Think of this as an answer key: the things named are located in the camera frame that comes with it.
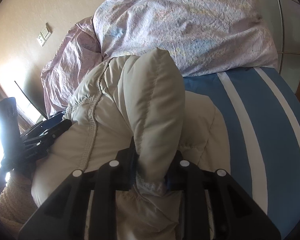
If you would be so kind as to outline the cream puffer jacket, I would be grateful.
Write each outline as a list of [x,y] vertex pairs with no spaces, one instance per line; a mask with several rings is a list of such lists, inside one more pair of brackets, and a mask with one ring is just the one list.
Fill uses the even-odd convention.
[[74,170],[91,172],[134,142],[136,182],[116,193],[118,239],[179,239],[181,193],[164,176],[177,151],[202,170],[230,170],[224,118],[208,96],[187,92],[169,53],[155,49],[92,69],[69,101],[72,126],[36,168],[37,206]]

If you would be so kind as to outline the beige fleece sleeve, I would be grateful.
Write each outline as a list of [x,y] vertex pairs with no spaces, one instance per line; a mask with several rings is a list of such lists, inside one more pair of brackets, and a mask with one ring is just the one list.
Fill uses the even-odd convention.
[[0,194],[0,220],[14,236],[37,209],[31,194],[31,185],[30,179],[12,171]]

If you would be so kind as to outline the blue white striped bedsheet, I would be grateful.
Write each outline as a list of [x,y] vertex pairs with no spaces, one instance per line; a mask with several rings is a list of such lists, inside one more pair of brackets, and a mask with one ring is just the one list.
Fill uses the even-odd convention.
[[186,77],[188,91],[220,110],[230,173],[288,236],[300,220],[300,103],[273,68],[236,68]]

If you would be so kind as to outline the pink floral duvet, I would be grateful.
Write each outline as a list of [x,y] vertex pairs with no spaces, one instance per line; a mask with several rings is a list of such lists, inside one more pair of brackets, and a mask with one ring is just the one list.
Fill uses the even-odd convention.
[[67,108],[95,66],[119,56],[169,52],[183,76],[237,67],[278,67],[258,0],[106,0],[74,24],[43,68],[45,108]]

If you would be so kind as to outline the white wall socket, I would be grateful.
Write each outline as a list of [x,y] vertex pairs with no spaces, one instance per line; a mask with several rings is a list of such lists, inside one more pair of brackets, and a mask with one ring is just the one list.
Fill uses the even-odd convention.
[[46,39],[44,38],[44,36],[42,34],[38,35],[37,41],[41,47],[43,47],[44,44],[46,43]]

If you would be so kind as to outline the white wall switch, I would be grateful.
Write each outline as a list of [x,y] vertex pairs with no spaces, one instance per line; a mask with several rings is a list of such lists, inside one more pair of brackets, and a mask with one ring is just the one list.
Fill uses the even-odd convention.
[[41,34],[42,34],[42,36],[43,36],[43,38],[44,38],[45,40],[48,40],[49,37],[51,36],[52,32],[51,32],[50,28],[46,25],[46,26],[42,29]]

